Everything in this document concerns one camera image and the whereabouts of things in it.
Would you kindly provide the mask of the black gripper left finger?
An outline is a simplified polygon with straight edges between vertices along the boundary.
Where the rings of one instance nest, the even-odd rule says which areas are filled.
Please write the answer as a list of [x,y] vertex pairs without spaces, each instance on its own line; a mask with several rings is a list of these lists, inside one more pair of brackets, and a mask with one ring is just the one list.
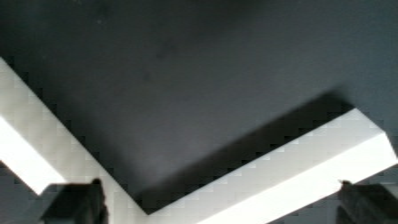
[[54,186],[56,197],[40,215],[42,224],[108,224],[100,180]]

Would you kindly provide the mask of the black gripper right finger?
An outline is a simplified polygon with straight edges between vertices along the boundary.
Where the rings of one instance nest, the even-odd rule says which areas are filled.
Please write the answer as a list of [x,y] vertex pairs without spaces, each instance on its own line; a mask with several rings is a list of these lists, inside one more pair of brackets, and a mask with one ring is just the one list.
[[335,224],[398,224],[398,184],[340,182]]

